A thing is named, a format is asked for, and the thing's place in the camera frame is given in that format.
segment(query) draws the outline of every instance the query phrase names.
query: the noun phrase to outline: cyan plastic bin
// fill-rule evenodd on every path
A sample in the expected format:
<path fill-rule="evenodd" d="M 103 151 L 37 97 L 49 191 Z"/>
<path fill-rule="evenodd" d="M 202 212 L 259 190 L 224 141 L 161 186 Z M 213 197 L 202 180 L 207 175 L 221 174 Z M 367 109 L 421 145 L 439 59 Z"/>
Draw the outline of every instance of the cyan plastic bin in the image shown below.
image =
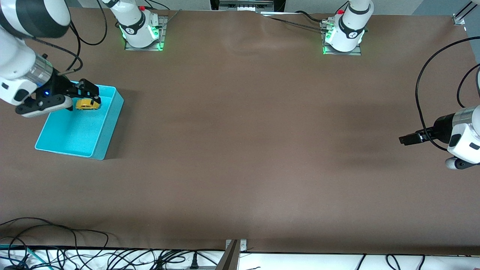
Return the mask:
<path fill-rule="evenodd" d="M 102 103 L 97 110 L 51 112 L 35 144 L 35 149 L 57 154 L 102 160 L 107 153 L 123 98 L 112 86 L 100 86 Z"/>

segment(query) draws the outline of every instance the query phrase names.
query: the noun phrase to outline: brown table surface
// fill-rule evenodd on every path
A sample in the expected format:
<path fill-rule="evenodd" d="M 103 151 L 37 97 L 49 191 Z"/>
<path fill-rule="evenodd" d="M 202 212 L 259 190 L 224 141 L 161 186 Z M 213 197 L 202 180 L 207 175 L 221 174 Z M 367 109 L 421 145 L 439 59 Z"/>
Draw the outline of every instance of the brown table surface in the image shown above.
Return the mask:
<path fill-rule="evenodd" d="M 100 10 L 71 12 L 84 39 L 102 36 Z M 3 103 L 2 221 L 103 230 L 115 234 L 109 246 L 222 248 L 247 238 L 252 251 L 480 252 L 480 167 L 451 171 L 448 153 L 398 141 L 420 128 L 422 65 L 466 37 L 449 17 L 373 16 L 363 55 L 348 57 L 323 55 L 314 30 L 253 12 L 181 11 L 163 52 L 124 51 L 107 16 L 105 42 L 83 45 L 84 68 L 70 75 L 125 99 L 107 158 L 35 150 L 45 117 L 24 119 Z M 71 32 L 52 42 L 76 50 Z M 71 62 L 31 45 L 59 70 Z M 428 124 L 459 109 L 456 88 L 474 64 L 468 43 L 432 62 L 420 85 Z M 468 105 L 478 103 L 473 77 Z M 25 239 L 73 245 L 59 230 Z M 86 234 L 79 244 L 102 240 Z"/>

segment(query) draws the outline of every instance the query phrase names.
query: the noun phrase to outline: yellow toy car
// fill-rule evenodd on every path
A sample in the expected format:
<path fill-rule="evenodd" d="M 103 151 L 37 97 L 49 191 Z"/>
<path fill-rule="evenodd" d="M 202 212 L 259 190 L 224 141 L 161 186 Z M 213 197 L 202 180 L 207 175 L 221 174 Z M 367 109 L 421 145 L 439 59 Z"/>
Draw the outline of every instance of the yellow toy car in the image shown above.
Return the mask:
<path fill-rule="evenodd" d="M 83 98 L 77 101 L 75 108 L 77 108 L 77 110 L 97 110 L 100 108 L 100 104 L 92 99 Z"/>

